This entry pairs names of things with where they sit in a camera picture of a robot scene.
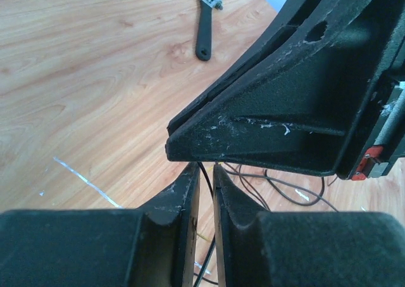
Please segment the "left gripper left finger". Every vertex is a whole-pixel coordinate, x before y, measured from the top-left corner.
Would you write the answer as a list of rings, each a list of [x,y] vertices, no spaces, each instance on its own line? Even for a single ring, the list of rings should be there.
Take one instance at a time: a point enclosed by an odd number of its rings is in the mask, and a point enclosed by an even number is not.
[[[191,286],[200,168],[135,209],[1,214],[2,286]]]

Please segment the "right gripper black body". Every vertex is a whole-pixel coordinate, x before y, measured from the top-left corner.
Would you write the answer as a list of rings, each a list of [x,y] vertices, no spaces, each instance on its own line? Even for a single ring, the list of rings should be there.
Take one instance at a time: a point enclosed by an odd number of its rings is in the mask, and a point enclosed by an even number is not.
[[[404,15],[362,14],[336,47],[345,54],[336,104],[347,129],[336,173],[385,176],[404,157]]]

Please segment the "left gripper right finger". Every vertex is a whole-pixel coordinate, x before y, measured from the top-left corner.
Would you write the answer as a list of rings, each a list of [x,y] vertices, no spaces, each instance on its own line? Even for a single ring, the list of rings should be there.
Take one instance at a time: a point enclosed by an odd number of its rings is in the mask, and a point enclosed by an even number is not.
[[[404,227],[380,212],[271,212],[213,169],[220,286],[403,286]]]

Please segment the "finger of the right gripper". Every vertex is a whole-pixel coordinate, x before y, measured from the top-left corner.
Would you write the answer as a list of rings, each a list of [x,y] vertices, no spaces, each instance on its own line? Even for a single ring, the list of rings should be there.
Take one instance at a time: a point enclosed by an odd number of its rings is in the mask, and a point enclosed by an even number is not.
[[[167,158],[337,175],[347,139],[337,102],[339,35],[404,0],[286,0],[258,40],[168,124]]]

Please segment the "black zip tie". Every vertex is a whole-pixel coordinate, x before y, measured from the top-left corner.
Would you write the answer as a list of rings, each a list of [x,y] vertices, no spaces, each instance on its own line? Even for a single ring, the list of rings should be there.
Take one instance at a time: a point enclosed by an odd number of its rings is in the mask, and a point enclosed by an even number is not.
[[[204,167],[204,165],[203,165],[202,162],[198,162],[197,164],[198,164],[198,166],[199,166],[199,168],[200,168],[200,170],[201,170],[201,172],[202,172],[202,174],[203,174],[203,177],[204,177],[204,179],[205,179],[205,181],[206,181],[206,184],[207,184],[207,187],[208,187],[208,191],[209,191],[211,200],[213,200],[213,198],[214,198],[214,191],[213,191],[213,187],[212,187],[211,181],[209,180],[208,172],[207,172],[207,170],[205,169],[205,167]]]

